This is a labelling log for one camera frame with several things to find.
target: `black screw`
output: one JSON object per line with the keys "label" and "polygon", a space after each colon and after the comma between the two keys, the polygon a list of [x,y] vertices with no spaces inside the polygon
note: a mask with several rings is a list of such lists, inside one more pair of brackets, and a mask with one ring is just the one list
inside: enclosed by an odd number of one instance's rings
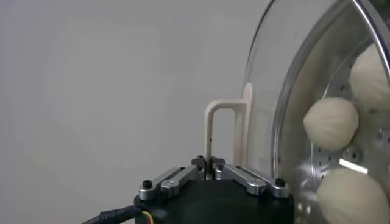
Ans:
{"label": "black screw", "polygon": [[222,165],[222,164],[217,164],[217,169],[218,170],[222,170],[224,168],[224,165]]}
{"label": "black screw", "polygon": [[286,181],[282,178],[276,178],[275,184],[278,187],[285,187],[286,186]]}
{"label": "black screw", "polygon": [[150,189],[150,188],[152,188],[152,186],[153,186],[153,182],[151,180],[144,180],[142,182],[142,187],[144,189]]}

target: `hole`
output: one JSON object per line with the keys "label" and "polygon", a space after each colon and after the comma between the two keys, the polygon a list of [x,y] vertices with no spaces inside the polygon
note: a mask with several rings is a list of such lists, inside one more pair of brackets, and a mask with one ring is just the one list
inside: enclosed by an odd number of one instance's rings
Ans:
{"label": "hole", "polygon": [[373,109],[373,108],[368,110],[369,114],[376,114],[377,112],[378,112],[377,109]]}

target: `black cable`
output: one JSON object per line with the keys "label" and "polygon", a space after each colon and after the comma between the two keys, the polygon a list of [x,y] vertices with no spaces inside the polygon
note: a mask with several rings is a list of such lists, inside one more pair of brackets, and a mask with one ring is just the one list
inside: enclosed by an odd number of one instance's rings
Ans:
{"label": "black cable", "polygon": [[124,208],[102,211],[99,216],[89,219],[82,224],[119,224],[141,215],[142,209],[130,205]]}

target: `yellow wire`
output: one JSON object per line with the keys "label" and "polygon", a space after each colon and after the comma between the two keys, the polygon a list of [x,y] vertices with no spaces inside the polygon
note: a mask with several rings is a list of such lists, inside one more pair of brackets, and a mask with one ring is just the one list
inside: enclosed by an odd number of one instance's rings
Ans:
{"label": "yellow wire", "polygon": [[150,212],[148,212],[148,211],[142,211],[142,214],[144,214],[144,215],[147,216],[147,218],[148,218],[149,221],[150,221],[150,224],[154,224],[153,216],[152,216],[152,214],[151,214]]}

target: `silver metal bar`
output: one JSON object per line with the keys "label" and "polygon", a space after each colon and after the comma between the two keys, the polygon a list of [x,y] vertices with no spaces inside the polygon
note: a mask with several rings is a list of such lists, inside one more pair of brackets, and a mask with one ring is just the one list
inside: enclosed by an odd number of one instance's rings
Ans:
{"label": "silver metal bar", "polygon": [[168,193],[167,196],[170,198],[177,195],[180,191],[180,188],[189,180],[201,180],[201,175],[202,174],[199,173],[197,166],[190,165],[171,179],[164,180],[161,183],[161,187],[166,189]]}
{"label": "silver metal bar", "polygon": [[390,31],[369,0],[351,0],[369,29],[390,85]]}
{"label": "silver metal bar", "polygon": [[283,184],[277,184],[275,179],[268,177],[258,170],[247,167],[241,167],[241,170],[255,176],[256,178],[262,179],[267,184],[267,189],[274,197],[287,198],[290,194],[289,186],[284,183],[284,181]]}
{"label": "silver metal bar", "polygon": [[172,169],[169,169],[165,173],[158,176],[156,179],[152,180],[152,187],[145,189],[142,185],[140,186],[138,190],[138,196],[141,200],[153,200],[160,189],[161,182],[164,180],[173,177],[177,173],[181,171],[181,168],[179,167],[173,167]]}
{"label": "silver metal bar", "polygon": [[233,179],[239,182],[239,184],[243,185],[250,194],[261,195],[266,189],[266,183],[263,180],[255,178],[231,164],[225,165],[222,168],[220,176],[222,180]]}

